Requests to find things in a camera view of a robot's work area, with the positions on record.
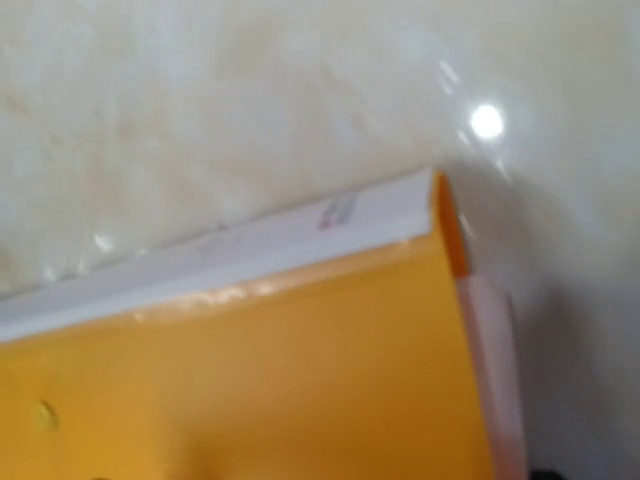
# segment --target small printed label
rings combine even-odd
[[[358,201],[355,193],[334,198],[329,202],[327,208],[322,212],[318,230],[331,230],[340,225],[345,225],[351,220],[353,209]]]

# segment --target dark object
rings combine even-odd
[[[553,470],[536,470],[535,472],[531,472],[531,476],[529,480],[567,480],[559,473],[554,472]]]

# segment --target yellow envelope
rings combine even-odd
[[[431,170],[0,302],[0,478],[490,479]]]

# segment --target white sealing strip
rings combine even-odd
[[[0,342],[425,235],[432,177],[421,170],[2,301]]]

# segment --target white marble surface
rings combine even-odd
[[[424,163],[535,465],[640,475],[640,4],[0,0],[0,293]]]

